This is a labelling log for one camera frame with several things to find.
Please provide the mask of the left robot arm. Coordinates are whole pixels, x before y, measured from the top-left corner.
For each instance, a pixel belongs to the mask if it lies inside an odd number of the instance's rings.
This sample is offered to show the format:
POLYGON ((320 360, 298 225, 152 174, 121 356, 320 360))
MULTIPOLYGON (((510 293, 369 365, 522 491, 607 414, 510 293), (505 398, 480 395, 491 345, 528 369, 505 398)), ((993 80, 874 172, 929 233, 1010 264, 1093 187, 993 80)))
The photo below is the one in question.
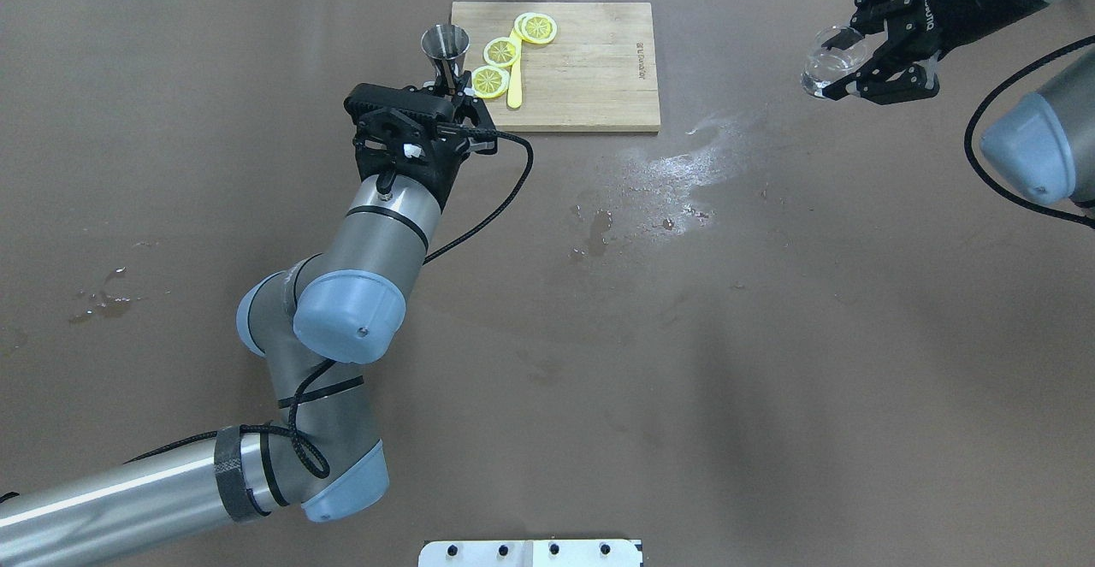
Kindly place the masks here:
POLYGON ((269 364, 273 423, 234 424, 122 467, 3 500, 4 566, 87 566, 300 505, 333 522, 388 489, 364 364, 387 352, 465 159, 497 149, 469 81, 361 84, 345 107, 361 184, 331 247, 242 299, 239 337, 269 364))

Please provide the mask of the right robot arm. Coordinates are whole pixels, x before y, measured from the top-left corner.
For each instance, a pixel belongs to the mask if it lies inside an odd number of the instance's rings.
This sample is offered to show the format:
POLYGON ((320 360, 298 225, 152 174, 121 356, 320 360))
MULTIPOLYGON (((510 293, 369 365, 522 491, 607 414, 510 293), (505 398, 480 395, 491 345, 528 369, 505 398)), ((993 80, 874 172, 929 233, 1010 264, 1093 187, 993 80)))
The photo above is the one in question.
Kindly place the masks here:
MULTIPOLYGON (((881 46, 858 69, 822 89, 825 99, 849 95, 876 104, 938 95, 936 67, 959 46, 973 44, 1062 0, 855 0, 849 22, 858 34, 884 33, 881 46)), ((1092 225, 1092 37, 1061 46, 1028 63, 994 95, 1065 54, 1074 63, 986 129, 980 150, 973 130, 992 96, 973 111, 963 150, 973 172, 1000 196, 1052 219, 1092 225)))

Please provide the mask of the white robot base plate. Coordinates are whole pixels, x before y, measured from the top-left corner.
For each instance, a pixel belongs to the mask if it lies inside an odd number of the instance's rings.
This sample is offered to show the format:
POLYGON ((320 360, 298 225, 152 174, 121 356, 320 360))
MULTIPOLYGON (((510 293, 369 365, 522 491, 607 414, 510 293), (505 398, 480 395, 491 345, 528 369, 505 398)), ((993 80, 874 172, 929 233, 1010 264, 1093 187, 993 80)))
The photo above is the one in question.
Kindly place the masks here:
POLYGON ((418 566, 644 566, 639 540, 434 540, 418 566))

